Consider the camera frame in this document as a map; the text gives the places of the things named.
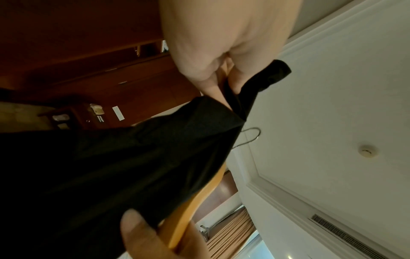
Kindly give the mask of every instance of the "curtain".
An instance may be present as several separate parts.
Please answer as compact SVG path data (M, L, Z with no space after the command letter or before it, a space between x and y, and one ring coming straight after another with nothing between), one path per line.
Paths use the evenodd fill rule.
M233 214L228 223L221 223L225 223L225 226L207 242L211 259L233 258L256 231L245 207Z

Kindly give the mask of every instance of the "person's left hand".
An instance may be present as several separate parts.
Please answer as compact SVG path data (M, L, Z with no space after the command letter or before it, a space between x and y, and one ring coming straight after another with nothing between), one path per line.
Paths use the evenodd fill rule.
M191 223L176 253L169 250L135 210L127 210L120 224L123 242L133 259L210 259L205 240Z

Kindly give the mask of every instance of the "finger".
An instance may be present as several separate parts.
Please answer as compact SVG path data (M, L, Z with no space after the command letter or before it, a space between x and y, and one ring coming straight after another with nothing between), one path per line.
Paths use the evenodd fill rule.
M183 258L209 259L209 250L201 233L190 222L178 248L178 254Z
M125 248L133 259L177 259L136 210L124 213L120 229Z
M235 93L256 73L277 58L299 13L301 0L261 1L246 37L229 50L235 64L228 76Z

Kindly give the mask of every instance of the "floor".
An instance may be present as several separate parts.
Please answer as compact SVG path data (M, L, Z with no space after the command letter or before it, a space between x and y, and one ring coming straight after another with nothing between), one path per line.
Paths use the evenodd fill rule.
M0 102L0 133L50 130L47 118L38 117L51 107Z

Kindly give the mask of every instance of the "metal hook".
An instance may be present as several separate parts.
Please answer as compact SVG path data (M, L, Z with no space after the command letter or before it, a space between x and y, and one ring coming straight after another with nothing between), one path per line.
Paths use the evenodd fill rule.
M248 129L246 129L246 130L241 131L241 133L242 133L242 132L245 132L245 131L252 130L252 129L258 130L258 131L259 131L258 135L257 135L254 139L252 139L252 140L250 140L250 141L247 141L247 142L245 142L245 143L241 143L241 144L239 144L239 145L234 146L232 149L237 148L237 147L242 146L242 145L245 145L245 144L248 144L248 143L251 143L251 142L257 140L257 139L259 138L259 136L262 134L262 130L261 130L260 128L258 128L258 127L248 128Z

